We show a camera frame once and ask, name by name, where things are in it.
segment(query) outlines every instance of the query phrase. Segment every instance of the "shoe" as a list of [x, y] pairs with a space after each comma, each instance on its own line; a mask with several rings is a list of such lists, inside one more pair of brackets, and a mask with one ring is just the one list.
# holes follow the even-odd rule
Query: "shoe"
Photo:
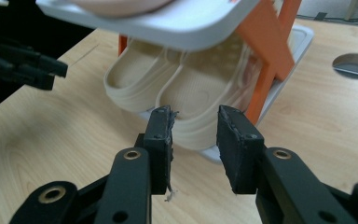
[[249, 55], [235, 33], [216, 47], [186, 55], [156, 100], [156, 107], [170, 105], [179, 112], [172, 129], [176, 145], [192, 150], [215, 145], [218, 106], [243, 98]]
[[70, 0], [99, 16], [129, 17], [163, 7], [172, 0]]
[[103, 79], [119, 107], [139, 113], [154, 107], [159, 90], [179, 66], [181, 52], [131, 40]]

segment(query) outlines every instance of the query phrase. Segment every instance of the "brass insert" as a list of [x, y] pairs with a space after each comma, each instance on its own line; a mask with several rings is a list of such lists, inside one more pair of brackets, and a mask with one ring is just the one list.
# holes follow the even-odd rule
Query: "brass insert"
[[128, 151], [126, 154], [124, 154], [124, 158], [127, 160], [135, 160], [141, 157], [141, 153], [136, 150]]
[[274, 150], [273, 154], [275, 157], [282, 159], [282, 160], [290, 160], [292, 158], [292, 155], [289, 152], [281, 150], [281, 149]]
[[57, 202], [59, 199], [65, 195], [66, 189], [63, 186], [53, 186], [49, 189], [45, 189], [39, 195], [39, 202], [40, 203], [54, 203]]

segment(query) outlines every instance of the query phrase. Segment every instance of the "wooden table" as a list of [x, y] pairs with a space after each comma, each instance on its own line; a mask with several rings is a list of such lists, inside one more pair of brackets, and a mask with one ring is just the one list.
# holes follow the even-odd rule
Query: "wooden table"
[[[358, 80], [332, 61], [358, 52], [358, 27], [297, 21], [315, 37], [258, 129], [268, 147], [296, 152], [326, 184], [358, 182]], [[0, 223], [28, 195], [55, 180], [79, 188], [109, 173], [146, 121], [105, 95], [103, 75], [117, 59], [117, 34], [96, 30], [61, 59], [70, 65], [53, 91], [22, 87], [0, 104]], [[260, 223], [255, 196], [234, 195], [221, 164], [174, 146], [170, 202], [153, 196], [154, 223]]]

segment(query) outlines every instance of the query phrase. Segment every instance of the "white tray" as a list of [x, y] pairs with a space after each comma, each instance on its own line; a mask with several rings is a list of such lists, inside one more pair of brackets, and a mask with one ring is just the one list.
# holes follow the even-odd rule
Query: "white tray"
[[[299, 26], [299, 25], [293, 26], [292, 33], [293, 33], [293, 40], [294, 40], [292, 54], [293, 54], [293, 58], [296, 63], [295, 67], [292, 69], [291, 73], [289, 74], [289, 76], [286, 78], [286, 80], [284, 82], [280, 82], [278, 80], [275, 80], [273, 82], [272, 87], [269, 90], [266, 102], [264, 103], [263, 110], [261, 111], [260, 118], [259, 118], [258, 122], [260, 122], [260, 120], [266, 115], [267, 111], [269, 110], [269, 107], [275, 101], [276, 97], [282, 90], [284, 84], [286, 84], [287, 80], [292, 75], [298, 62], [304, 55], [305, 51], [307, 51], [308, 47], [310, 46], [310, 42], [314, 36], [314, 33], [310, 28], [305, 27], [305, 26]], [[220, 152], [219, 152], [219, 148], [217, 146], [205, 149], [205, 150], [201, 151], [200, 154], [205, 156], [207, 159], [209, 159], [211, 161], [221, 163]]]
[[258, 2], [173, 0], [150, 13], [108, 19], [93, 15], [68, 0], [36, 0], [50, 17], [187, 51], [207, 49], [225, 40]]

